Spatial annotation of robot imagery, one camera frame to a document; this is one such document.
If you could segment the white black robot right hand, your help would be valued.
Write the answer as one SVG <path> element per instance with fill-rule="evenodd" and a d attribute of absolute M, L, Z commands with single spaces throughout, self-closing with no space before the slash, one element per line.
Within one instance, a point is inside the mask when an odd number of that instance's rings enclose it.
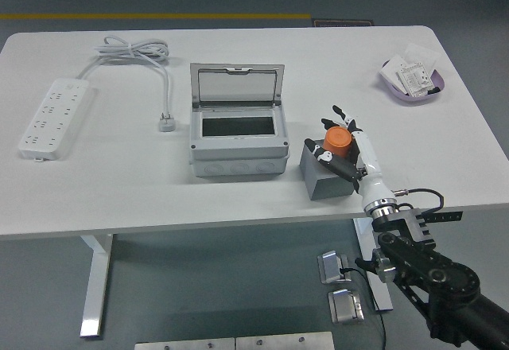
<path fill-rule="evenodd" d="M 383 182 L 382 170 L 367 134 L 341 108 L 334 105 L 332 109 L 340 116 L 339 125 L 346 127 L 353 140 L 349 156 L 343 158 L 334 154 L 310 138 L 305 140 L 306 149 L 329 172 L 353 184 L 362 197 L 362 208 L 367 216 L 376 219 L 396 212 L 396 196 Z"/>

